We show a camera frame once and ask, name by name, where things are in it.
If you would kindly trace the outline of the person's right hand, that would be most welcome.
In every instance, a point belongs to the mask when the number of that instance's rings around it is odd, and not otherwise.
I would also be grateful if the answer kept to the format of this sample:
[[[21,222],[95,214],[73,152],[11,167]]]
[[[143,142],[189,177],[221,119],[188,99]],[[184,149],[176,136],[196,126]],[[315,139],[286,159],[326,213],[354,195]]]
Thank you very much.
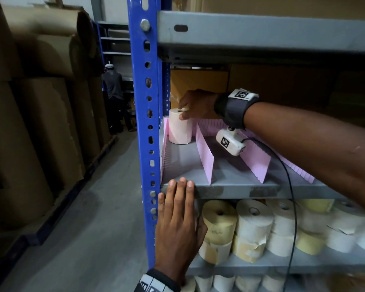
[[[188,90],[179,101],[178,109],[187,108],[192,119],[223,119],[230,92],[214,93],[202,89]]]

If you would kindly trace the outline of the pink corrugated side divider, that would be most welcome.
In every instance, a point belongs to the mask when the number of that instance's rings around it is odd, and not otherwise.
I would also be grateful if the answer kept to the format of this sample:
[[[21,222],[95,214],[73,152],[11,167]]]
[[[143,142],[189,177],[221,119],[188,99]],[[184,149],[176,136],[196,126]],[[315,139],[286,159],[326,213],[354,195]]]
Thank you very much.
[[[165,116],[162,118],[161,121],[161,128],[160,128],[160,184],[162,185],[163,182],[163,173],[165,167],[165,154],[166,154],[166,144],[167,139],[169,136],[169,116]]]

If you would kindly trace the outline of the person's left hand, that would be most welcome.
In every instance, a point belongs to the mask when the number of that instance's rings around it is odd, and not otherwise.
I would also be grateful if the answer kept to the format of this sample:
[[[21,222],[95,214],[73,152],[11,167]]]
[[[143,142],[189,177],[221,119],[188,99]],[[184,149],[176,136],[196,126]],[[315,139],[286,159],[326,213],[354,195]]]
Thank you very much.
[[[169,181],[164,217],[157,219],[154,268],[181,287],[203,242],[196,240],[195,184],[187,180],[185,210],[177,212],[177,183],[174,179]]]

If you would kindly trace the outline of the dark blue pallet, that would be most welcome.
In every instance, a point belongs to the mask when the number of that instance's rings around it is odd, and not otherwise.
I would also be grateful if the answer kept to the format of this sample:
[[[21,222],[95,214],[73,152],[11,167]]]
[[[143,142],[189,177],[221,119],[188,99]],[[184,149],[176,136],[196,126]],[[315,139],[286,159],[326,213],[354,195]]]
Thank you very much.
[[[0,285],[9,275],[25,251],[32,246],[41,246],[53,232],[78,194],[92,178],[112,147],[118,142],[118,135],[112,136],[94,162],[87,168],[82,180],[57,192],[53,207],[37,221],[13,231],[0,232]]]

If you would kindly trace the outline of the grey shelf board under rolls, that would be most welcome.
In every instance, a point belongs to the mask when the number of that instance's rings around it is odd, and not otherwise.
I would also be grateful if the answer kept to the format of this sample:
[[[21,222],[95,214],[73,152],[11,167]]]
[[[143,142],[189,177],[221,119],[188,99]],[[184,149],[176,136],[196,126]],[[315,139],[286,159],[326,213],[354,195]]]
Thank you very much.
[[[186,272],[187,276],[208,277],[211,275],[247,276],[263,275],[268,270],[286,274],[289,257],[279,257],[269,251],[255,263],[243,261],[234,254],[219,265],[206,262],[197,255]],[[295,249],[290,274],[365,273],[365,250],[356,246],[350,253],[341,253],[324,247],[318,255],[309,255]]]

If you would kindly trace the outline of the pile of white yellow rolls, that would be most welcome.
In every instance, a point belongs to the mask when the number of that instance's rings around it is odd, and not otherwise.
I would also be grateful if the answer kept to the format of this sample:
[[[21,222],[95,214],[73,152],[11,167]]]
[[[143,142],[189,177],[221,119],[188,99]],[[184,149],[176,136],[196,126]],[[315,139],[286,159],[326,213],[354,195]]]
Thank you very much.
[[[334,199],[242,199],[236,207],[221,200],[204,204],[208,227],[199,255],[218,265],[234,254],[255,263],[269,251],[291,258],[295,249],[318,255],[326,246],[350,253],[365,250],[365,211]]]

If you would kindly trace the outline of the pink paper roll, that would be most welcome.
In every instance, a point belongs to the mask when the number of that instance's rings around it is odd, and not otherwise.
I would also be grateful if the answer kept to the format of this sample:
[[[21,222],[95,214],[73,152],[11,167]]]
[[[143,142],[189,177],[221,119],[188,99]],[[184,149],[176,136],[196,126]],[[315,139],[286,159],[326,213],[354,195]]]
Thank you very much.
[[[169,141],[177,145],[186,145],[191,142],[193,119],[180,120],[179,116],[188,109],[171,109],[169,112]]]

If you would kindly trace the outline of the brown cardboard box above beam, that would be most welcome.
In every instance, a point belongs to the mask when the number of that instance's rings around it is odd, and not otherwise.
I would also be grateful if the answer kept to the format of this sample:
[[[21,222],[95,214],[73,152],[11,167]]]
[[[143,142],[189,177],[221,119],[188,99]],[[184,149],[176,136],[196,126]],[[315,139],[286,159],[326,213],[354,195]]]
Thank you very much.
[[[365,20],[365,0],[172,0],[172,10]]]

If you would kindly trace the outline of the person's right forearm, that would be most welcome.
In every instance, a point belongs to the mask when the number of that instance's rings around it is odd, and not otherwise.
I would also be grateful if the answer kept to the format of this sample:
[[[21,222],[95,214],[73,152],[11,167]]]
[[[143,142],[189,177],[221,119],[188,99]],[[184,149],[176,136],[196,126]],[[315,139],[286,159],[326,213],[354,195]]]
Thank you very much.
[[[324,114],[258,102],[244,125],[304,171],[365,209],[365,129]]]

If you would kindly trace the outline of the row of small white rolls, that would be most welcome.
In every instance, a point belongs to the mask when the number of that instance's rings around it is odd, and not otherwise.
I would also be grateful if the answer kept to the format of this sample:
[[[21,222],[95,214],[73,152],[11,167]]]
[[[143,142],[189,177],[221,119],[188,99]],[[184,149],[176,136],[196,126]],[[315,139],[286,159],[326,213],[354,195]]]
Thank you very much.
[[[181,292],[282,292],[285,281],[285,275],[278,273],[263,276],[194,276],[186,279]]]

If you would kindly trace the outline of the pink corrugated divider panel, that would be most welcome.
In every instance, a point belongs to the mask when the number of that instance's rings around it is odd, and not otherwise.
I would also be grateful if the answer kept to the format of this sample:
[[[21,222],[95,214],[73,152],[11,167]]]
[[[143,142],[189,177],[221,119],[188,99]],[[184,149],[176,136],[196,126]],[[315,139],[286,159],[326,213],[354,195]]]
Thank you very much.
[[[205,137],[212,137],[213,132],[206,126],[197,123],[195,132],[195,142],[199,152],[199,157],[204,168],[205,176],[209,185],[212,181],[214,155],[212,154]]]
[[[271,156],[252,140],[248,139],[244,141],[244,144],[246,146],[239,156],[258,181],[263,184],[271,162]]]

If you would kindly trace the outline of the grey metal shelf beam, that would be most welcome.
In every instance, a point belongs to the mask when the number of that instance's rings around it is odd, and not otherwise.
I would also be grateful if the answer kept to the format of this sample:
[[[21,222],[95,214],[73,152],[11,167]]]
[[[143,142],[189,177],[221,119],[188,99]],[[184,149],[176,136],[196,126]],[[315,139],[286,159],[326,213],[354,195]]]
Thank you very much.
[[[365,20],[159,11],[158,54],[170,63],[365,67]]]

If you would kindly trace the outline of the background metal rack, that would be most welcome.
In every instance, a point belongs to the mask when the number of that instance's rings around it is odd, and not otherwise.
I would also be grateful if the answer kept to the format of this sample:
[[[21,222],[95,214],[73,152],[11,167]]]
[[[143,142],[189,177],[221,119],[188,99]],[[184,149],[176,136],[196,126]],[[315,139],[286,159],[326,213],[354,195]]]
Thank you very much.
[[[106,21],[92,21],[96,35],[97,48],[102,60],[102,73],[105,65],[111,63],[122,76],[122,91],[126,99],[134,97],[133,71],[131,64],[131,42],[128,25]]]

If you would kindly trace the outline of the long pink corrugated divider strip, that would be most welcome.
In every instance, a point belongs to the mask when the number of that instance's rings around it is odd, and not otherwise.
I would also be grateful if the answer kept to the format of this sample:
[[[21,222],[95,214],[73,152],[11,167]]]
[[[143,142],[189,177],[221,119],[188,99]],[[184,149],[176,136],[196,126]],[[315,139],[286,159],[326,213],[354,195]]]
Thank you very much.
[[[220,129],[227,128],[226,124],[220,119],[203,119],[203,120],[199,120],[199,121],[197,121],[196,123],[193,124],[193,132],[192,132],[193,136],[195,136],[196,124],[197,123],[208,127],[213,132],[213,136],[216,136],[217,132]],[[304,171],[300,167],[296,166],[295,164],[293,164],[292,162],[290,162],[286,158],[284,158],[282,156],[279,156],[279,157],[285,165],[287,165],[290,169],[292,169],[294,172],[296,172],[298,175],[300,175],[307,182],[309,182],[311,184],[314,182],[315,178],[311,174],[307,173],[306,171]]]

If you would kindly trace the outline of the blue metal rack upright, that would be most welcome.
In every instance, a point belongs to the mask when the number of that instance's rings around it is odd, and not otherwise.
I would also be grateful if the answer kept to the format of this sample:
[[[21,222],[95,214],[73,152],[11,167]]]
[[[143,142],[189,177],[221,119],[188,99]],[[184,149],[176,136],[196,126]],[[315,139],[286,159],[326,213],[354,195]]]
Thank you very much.
[[[131,62],[141,169],[148,267],[155,264],[155,228],[160,190],[160,122],[166,108],[163,91],[163,63],[158,57],[157,14],[171,9],[171,0],[127,0]],[[148,19],[151,30],[140,28]]]

